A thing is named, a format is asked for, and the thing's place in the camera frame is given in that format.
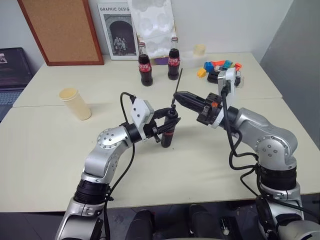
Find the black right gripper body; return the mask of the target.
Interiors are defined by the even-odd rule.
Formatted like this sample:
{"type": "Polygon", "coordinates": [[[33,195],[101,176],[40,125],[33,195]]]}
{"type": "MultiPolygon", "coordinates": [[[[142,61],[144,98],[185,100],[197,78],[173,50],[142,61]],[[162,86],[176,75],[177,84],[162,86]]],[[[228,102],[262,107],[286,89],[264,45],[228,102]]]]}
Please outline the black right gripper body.
{"type": "Polygon", "coordinates": [[[196,120],[204,125],[212,125],[222,109],[221,103],[222,97],[210,92],[204,100],[204,107],[196,120]]]}

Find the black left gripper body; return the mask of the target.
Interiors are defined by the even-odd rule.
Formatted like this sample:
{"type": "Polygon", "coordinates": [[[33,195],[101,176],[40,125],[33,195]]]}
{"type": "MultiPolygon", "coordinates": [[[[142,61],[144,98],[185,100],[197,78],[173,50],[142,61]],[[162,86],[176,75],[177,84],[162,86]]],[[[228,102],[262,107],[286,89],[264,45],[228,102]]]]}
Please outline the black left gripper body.
{"type": "Polygon", "coordinates": [[[144,125],[144,133],[147,139],[154,138],[156,143],[161,141],[159,135],[163,134],[165,129],[162,125],[158,126],[156,120],[162,119],[165,116],[165,109],[158,109],[154,112],[150,122],[144,125]]]}

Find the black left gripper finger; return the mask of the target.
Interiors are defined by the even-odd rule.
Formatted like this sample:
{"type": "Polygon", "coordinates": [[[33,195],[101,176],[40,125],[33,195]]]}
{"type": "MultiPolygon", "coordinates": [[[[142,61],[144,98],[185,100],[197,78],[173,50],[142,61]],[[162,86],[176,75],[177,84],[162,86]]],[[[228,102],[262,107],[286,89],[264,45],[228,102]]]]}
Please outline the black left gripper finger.
{"type": "Polygon", "coordinates": [[[177,117],[177,111],[175,107],[166,107],[161,108],[155,111],[155,117],[156,118],[176,118],[177,117]]]}
{"type": "Polygon", "coordinates": [[[157,127],[157,133],[165,133],[170,129],[175,128],[180,120],[180,117],[165,120],[163,125],[157,127]]]}

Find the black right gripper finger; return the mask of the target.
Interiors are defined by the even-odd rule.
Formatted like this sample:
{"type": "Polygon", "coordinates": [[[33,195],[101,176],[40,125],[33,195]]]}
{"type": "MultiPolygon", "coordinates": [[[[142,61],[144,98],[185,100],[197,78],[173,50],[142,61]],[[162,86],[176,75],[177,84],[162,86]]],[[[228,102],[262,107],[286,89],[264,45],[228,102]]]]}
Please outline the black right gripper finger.
{"type": "Polygon", "coordinates": [[[175,99],[180,104],[204,104],[205,99],[189,91],[177,91],[175,99]]]}
{"type": "Polygon", "coordinates": [[[194,112],[196,112],[198,114],[201,113],[203,111],[204,107],[205,107],[205,103],[204,104],[185,104],[185,103],[183,103],[183,104],[180,104],[180,105],[185,107],[185,108],[187,108],[187,109],[189,109],[189,110],[192,110],[192,111],[194,111],[194,112]]]}

